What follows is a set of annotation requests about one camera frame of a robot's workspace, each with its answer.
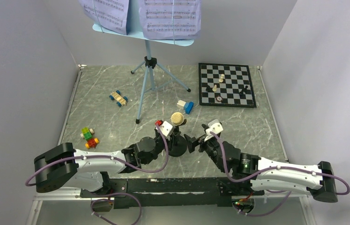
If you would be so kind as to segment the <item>black microphone stand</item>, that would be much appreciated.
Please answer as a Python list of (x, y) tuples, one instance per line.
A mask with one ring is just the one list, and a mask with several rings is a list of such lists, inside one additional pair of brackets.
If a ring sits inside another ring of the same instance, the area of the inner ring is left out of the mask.
[(169, 155), (171, 157), (180, 157), (187, 151), (187, 142), (182, 136), (180, 126), (186, 124), (186, 119), (179, 125), (173, 125), (169, 134)]

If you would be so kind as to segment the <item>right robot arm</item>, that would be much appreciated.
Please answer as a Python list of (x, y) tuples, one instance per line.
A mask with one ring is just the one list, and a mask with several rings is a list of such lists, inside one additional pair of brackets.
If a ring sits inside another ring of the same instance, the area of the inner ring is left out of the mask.
[(220, 139), (220, 122), (203, 125), (205, 134), (196, 138), (185, 135), (189, 152), (198, 148), (234, 183), (235, 190), (246, 195), (258, 191), (293, 191), (310, 194), (325, 203), (338, 201), (332, 165), (320, 161), (316, 165), (295, 165), (243, 153)]

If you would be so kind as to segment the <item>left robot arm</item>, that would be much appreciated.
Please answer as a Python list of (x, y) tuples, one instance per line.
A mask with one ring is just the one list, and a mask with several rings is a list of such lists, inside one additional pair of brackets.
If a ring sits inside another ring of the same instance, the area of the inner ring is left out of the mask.
[(75, 149), (70, 142), (60, 144), (34, 159), (33, 185), (39, 193), (70, 187), (104, 197), (111, 190), (110, 175), (158, 173), (167, 166), (169, 157), (186, 152), (179, 127), (156, 128), (155, 134), (115, 152), (88, 152)]

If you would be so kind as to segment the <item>gold toy microphone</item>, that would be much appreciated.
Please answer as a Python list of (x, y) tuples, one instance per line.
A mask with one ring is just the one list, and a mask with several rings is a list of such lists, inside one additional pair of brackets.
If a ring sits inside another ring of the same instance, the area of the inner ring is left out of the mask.
[(175, 126), (182, 126), (186, 124), (186, 119), (182, 113), (175, 112), (171, 115), (171, 123)]

